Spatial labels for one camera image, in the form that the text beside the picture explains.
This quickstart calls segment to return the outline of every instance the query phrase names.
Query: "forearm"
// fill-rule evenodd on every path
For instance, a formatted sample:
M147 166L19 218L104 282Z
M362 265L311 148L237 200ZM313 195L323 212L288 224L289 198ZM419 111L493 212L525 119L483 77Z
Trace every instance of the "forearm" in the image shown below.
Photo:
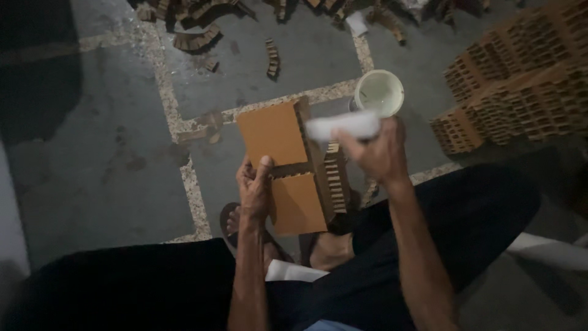
M454 291L409 178L388 183L399 251L400 284L420 331L457 330Z
M239 245L228 323L232 331L269 330L263 271L264 229L260 224L246 216L239 223Z

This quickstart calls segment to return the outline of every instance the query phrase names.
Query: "orange cardboard sheet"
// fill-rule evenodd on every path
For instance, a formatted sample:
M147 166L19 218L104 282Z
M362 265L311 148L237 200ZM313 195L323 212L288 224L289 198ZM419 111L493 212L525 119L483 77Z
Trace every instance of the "orange cardboard sheet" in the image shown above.
M313 174L273 180L272 195L270 216L276 234L285 236L327 230Z
M295 102L245 112L237 117L254 169L264 155L271 156L275 166L308 162L296 119Z

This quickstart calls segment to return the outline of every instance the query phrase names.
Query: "gray floor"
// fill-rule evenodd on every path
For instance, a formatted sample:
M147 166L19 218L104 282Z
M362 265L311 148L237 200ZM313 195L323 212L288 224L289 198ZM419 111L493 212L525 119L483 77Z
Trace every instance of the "gray floor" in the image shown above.
M208 55L185 54L171 46L171 37L163 39L185 120L361 76L349 32L334 29L329 18L315 16L300 3L287 24L277 24L272 8L256 0L245 2L258 13L259 23L235 15L219 18L224 36ZM123 0L56 3L61 6L60 24L49 24L40 35L14 29L2 36L3 45L71 42L135 24ZM37 16L46 10L54 8L40 8ZM407 125L411 173L452 161L500 161L517 167L546 192L528 231L572 242L588 230L562 202L583 162L577 144L489 145L448 158L427 124L454 104L443 69L485 28L515 10L511 1L494 1L482 19L457 12L456 31L435 21L421 27L409 24L405 47L378 25L370 27L367 40L375 68L394 72L405 87L400 114ZM282 59L278 82L265 77L266 54L259 45L268 37L274 38ZM202 68L207 58L220 61L219 72ZM126 44L2 67L0 88L0 130L34 269L75 251L156 243L193 233L178 170L186 154L172 144L153 69L140 47ZM315 104L312 115L345 112L347 101ZM221 136L217 144L198 140L188 147L213 237L221 235L221 208L238 199L234 173L245 152L236 124L222 127ZM363 191L363 175L349 167L352 187ZM280 242L299 254L295 238ZM587 285L575 274L505 254L461 296L461 320L466 330L583 330L588 325Z

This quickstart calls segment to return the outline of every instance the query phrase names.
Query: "dark pants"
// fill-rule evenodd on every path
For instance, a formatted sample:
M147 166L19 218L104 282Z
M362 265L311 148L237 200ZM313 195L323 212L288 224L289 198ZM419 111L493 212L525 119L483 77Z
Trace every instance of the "dark pants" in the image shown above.
M430 180L416 194L457 292L508 247L540 205L531 182L493 165ZM400 291L387 202L356 217L354 259L314 283L266 284L274 329L304 330L319 319L365 331L414 328ZM221 330L234 272L221 239L77 253L33 274L4 326Z

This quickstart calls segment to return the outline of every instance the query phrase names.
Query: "plastic bucket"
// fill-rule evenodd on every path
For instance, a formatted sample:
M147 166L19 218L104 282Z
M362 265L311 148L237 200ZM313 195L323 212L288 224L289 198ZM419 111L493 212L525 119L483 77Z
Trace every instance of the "plastic bucket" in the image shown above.
M385 118L396 114L404 102L404 88L395 74L372 70L359 80L349 110L374 111Z

